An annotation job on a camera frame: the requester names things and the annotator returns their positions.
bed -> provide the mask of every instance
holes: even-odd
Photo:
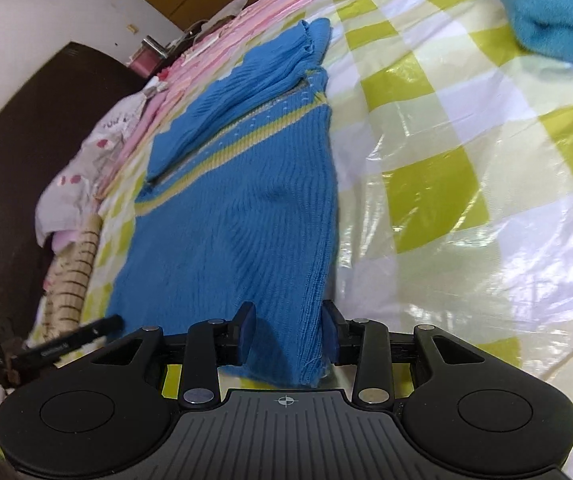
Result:
[[[194,47],[100,207],[82,322],[103,316],[124,265],[153,136],[251,48],[319,17],[340,311],[436,324],[573,400],[573,65],[524,50],[500,0],[261,0]],[[350,373],[325,384],[350,388]]]

blue knit sweater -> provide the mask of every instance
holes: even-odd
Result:
[[[231,121],[293,88],[307,70],[321,63],[330,39],[326,18],[304,21],[250,50],[225,79],[215,81],[156,137],[147,181],[211,138]]]
[[[279,385],[317,383],[321,300],[337,235],[327,77],[319,66],[329,32],[328,20],[298,24],[271,48],[249,52],[239,69],[250,61],[252,70],[234,71],[195,101],[217,124],[254,108],[242,120],[217,132],[187,109],[191,120],[178,118],[175,136],[156,138],[151,176],[202,147],[137,200],[135,234],[108,308],[127,331],[158,324],[186,332],[204,319],[231,319],[253,301],[258,325],[240,372]],[[188,130],[176,128],[180,122]],[[189,128],[195,124],[205,126]]]

metal screw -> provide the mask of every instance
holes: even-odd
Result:
[[[206,388],[193,388],[184,392],[184,400],[191,404],[204,404],[215,399],[215,394]]]
[[[381,388],[365,388],[357,396],[367,404],[381,404],[391,398],[389,393]]]

yellow and white bedsheet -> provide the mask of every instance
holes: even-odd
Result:
[[[500,0],[315,0],[216,77],[321,16],[333,26],[340,310],[391,330],[434,323],[548,378],[573,355],[573,66],[519,47]],[[105,312],[149,152],[102,206],[83,321]]]

yellow stripe on sweater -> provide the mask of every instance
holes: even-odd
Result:
[[[165,203],[169,198],[172,198],[173,196],[181,193],[201,176],[205,175],[209,171],[213,171],[220,166],[223,166],[234,157],[246,152],[249,148],[252,148],[263,140],[266,140],[269,137],[275,135],[285,127],[296,123],[298,120],[304,117],[304,115],[313,110],[313,108],[316,108],[324,103],[325,99],[320,99],[319,94],[316,94],[315,101],[313,103],[304,105],[303,107],[289,112],[287,115],[280,117],[271,123],[259,127],[250,134],[242,137],[240,140],[237,140],[219,152],[214,153],[207,159],[200,162],[200,164],[198,164],[191,171],[180,177],[177,182],[175,182],[172,186],[169,187],[169,189],[165,190],[160,195],[146,202],[136,202],[135,215],[147,215],[155,208]]]

